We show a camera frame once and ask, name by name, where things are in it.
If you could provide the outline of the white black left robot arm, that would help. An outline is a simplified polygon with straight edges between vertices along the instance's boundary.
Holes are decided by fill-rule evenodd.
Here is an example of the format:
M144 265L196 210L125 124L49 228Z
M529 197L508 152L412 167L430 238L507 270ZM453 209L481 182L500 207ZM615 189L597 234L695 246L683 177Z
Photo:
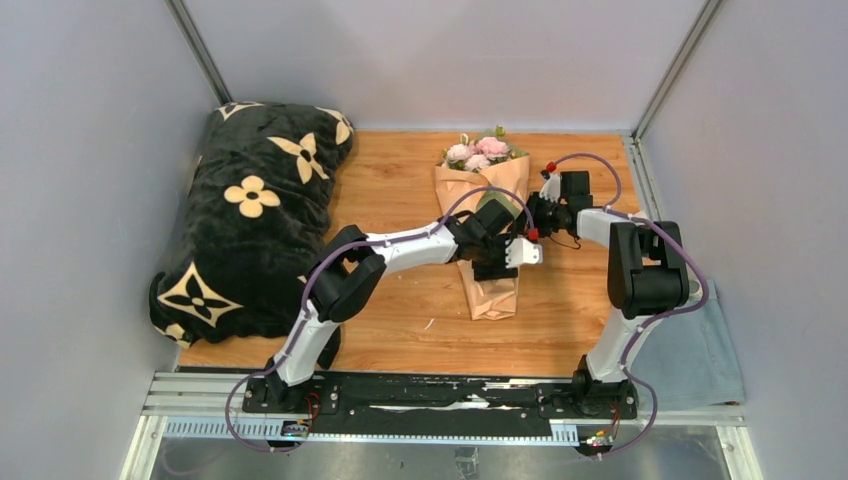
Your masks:
M509 248L536 235L528 209L513 215L498 200L406 231L366 234L356 225L343 228L310 271L292 331L266 367L268 400L283 413L304 405L305 383L323 354L335 354L339 326L363 310L384 276L458 261L511 268Z

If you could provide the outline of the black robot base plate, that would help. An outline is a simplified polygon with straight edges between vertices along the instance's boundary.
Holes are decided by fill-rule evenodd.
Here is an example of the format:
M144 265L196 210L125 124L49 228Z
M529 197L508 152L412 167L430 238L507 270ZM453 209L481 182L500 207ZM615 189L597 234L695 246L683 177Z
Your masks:
M242 396L246 413L316 415L322 434L531 438L549 436L552 421L632 420L607 407L580 416L569 405L540 403L540 395L570 382L565 379L411 373L324 371L304 385L305 395L291 411L272 401L264 378L252 379Z

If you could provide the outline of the green and peach wrapping paper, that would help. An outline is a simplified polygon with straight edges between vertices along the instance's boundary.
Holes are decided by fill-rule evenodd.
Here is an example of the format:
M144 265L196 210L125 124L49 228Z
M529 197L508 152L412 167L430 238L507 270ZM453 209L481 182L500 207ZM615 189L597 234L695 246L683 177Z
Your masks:
M519 272L509 268L506 247L512 222L528 197L530 157L519 151L504 157L473 154L444 159L434 167L434 188L444 214L458 217L457 258L470 318L501 320L517 313Z

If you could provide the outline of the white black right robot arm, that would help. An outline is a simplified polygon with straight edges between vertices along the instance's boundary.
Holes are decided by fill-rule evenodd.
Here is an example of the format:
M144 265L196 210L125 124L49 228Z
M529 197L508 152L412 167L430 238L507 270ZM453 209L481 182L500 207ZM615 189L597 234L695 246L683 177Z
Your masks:
M635 414L635 388L626 371L663 314L689 298L688 269L678 252L676 223L645 220L594 204L586 171L542 172L540 191L528 199L540 237L561 231L608 252L606 289L612 306L602 334L570 382L540 395L542 405L571 406L584 417L608 407Z

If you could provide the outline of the pink fake flower bouquet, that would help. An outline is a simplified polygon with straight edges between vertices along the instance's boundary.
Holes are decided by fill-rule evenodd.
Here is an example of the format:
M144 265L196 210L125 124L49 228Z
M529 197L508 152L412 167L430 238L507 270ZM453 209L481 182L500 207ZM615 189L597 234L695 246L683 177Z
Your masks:
M477 136L461 133L458 140L442 151L439 166L451 170L480 173L492 166L527 157L528 153L507 139L506 129L496 125Z

